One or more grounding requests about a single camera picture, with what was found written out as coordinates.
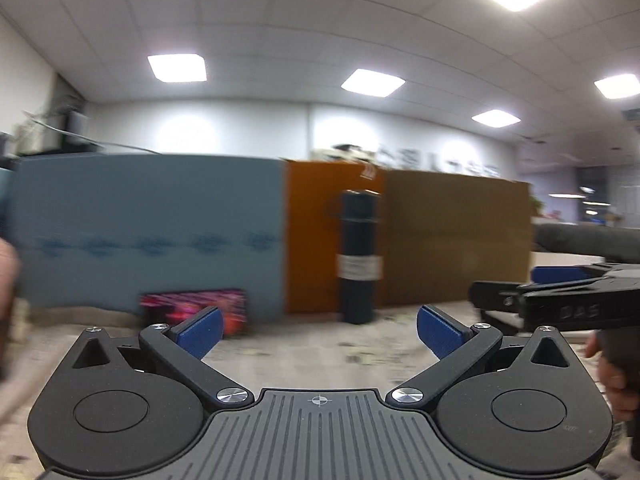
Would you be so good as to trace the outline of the person's right hand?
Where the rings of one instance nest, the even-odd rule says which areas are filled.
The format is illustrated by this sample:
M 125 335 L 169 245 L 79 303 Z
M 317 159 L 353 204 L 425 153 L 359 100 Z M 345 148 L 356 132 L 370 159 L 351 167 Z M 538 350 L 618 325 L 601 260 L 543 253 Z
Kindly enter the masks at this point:
M 585 357 L 598 356 L 597 374 L 604 385 L 605 396 L 611 405 L 615 419 L 630 422 L 639 408 L 639 393 L 627 387 L 627 378 L 622 370 L 608 362 L 599 344 L 597 333 L 593 332 L 585 346 Z

